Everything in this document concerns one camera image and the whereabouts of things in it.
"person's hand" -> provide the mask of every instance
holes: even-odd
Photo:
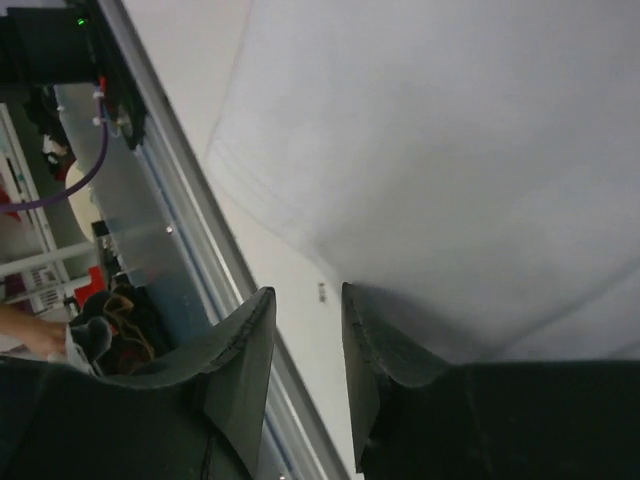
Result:
[[[21,340],[32,353],[47,360],[51,355],[66,355],[66,329],[64,323],[33,318],[24,329]]]

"metal frame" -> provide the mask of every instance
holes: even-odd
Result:
[[[97,3],[148,109],[147,134],[155,150],[155,175],[179,214],[180,234],[193,260],[190,267],[197,270],[217,316],[224,318],[257,290],[256,284],[126,8],[120,0],[97,0]],[[284,443],[284,451],[282,448],[280,451],[294,478],[349,478],[279,334],[273,356],[266,426],[268,433]]]

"fabric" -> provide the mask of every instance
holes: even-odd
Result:
[[[636,357],[639,21],[255,2],[205,173],[450,361]]]

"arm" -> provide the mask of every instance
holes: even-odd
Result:
[[[46,322],[9,305],[0,305],[0,334],[20,340],[42,359],[65,354],[66,325]]]

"cable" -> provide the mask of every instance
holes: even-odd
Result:
[[[98,99],[99,102],[99,118],[102,117],[102,104],[103,100]],[[74,193],[81,190],[85,187],[93,177],[100,171],[102,168],[102,164],[104,163],[104,159],[107,157],[107,147],[109,145],[109,127],[107,125],[107,120],[103,119],[102,121],[102,143],[100,144],[100,152],[98,153],[98,159],[96,163],[91,167],[91,170],[87,172],[87,174],[80,179],[74,185],[71,185],[66,190],[62,192],[56,193],[55,195],[51,195],[50,197],[41,198],[39,200],[34,200],[32,202],[23,202],[23,203],[5,203],[0,205],[0,214],[2,213],[15,213],[15,212],[23,212],[25,210],[33,210],[36,208],[47,207],[49,205],[53,205],[54,203],[58,203],[62,200],[66,200]]]

